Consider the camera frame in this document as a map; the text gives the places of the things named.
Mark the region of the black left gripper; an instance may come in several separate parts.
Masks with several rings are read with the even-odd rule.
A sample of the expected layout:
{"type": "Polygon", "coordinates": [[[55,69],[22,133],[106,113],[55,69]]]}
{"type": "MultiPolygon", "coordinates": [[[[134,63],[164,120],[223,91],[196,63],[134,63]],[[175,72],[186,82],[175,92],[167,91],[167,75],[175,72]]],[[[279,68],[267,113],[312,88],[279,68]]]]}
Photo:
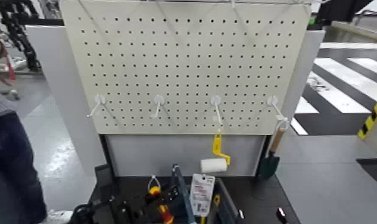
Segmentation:
{"type": "Polygon", "coordinates": [[[164,191],[135,196],[129,200],[111,196],[109,209],[114,223],[152,223],[151,209],[159,205],[177,207],[180,204],[180,192],[177,186],[164,191]]]}

